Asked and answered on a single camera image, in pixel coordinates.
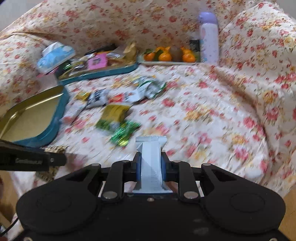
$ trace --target tray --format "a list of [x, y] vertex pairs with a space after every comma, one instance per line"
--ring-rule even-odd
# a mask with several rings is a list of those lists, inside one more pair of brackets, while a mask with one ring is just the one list
[[97, 79], [109, 75], [116, 75], [116, 74], [126, 74], [129, 72], [134, 71], [138, 67], [138, 63], [135, 62], [134, 64], [126, 65], [123, 67], [118, 67], [115, 69], [108, 69], [110, 67], [104, 68], [104, 70], [92, 72], [92, 73], [87, 73], [87, 74], [82, 74], [76, 77], [71, 77], [67, 79], [62, 79], [59, 80], [60, 84], [62, 85], [67, 85], [75, 81], [80, 81], [80, 80], [88, 80], [88, 79]]
[[16, 104], [0, 121], [0, 139], [29, 147], [49, 144], [68, 101], [67, 90], [59, 85]]
[[164, 65], [164, 66], [171, 66], [171, 65], [195, 65], [199, 62], [195, 63], [186, 63], [186, 62], [174, 62], [174, 61], [146, 61], [144, 60], [144, 55], [141, 54], [138, 56], [138, 63], [145, 64], [145, 65]]

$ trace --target shiny green candy wrapper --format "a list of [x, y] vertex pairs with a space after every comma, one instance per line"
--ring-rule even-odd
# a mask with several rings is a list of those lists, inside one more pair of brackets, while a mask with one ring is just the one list
[[125, 121], [122, 123], [112, 135], [110, 141], [119, 146], [126, 146], [132, 134], [141, 126], [140, 123], [134, 121]]

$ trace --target white bottle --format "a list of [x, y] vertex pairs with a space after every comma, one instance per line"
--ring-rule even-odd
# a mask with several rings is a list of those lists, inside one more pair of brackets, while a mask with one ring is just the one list
[[211, 12], [201, 12], [200, 26], [200, 54], [201, 62], [218, 65], [219, 63], [219, 30], [218, 21], [215, 14]]

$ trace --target silver bolt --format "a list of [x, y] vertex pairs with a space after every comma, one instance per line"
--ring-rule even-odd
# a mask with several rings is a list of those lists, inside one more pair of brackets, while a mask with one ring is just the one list
[[104, 192], [103, 197], [106, 199], [113, 199], [117, 197], [117, 193], [113, 191]]
[[184, 197], [187, 198], [187, 199], [194, 199], [194, 198], [198, 197], [198, 193], [192, 192], [192, 191], [185, 192]]

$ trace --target floral tablecloth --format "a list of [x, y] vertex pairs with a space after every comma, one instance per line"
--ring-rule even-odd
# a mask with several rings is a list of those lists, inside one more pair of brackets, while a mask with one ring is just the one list
[[[135, 137], [165, 135], [171, 160], [193, 167], [213, 163], [286, 195], [296, 182], [296, 21], [275, 3], [251, 0], [44, 1], [1, 32], [0, 114], [44, 90], [36, 62], [53, 41], [78, 54], [110, 41], [135, 39], [141, 49], [185, 45], [198, 30], [198, 10], [213, 11], [220, 28], [220, 66], [154, 66], [67, 86], [66, 115], [81, 104], [79, 91], [131, 90], [139, 76], [167, 82], [164, 93], [131, 108], [141, 128], [125, 148], [95, 128], [103, 108], [85, 110], [62, 125], [52, 145], [68, 147], [68, 163], [56, 177], [97, 162], [131, 160]], [[35, 174], [12, 172], [19, 195], [43, 184]]]

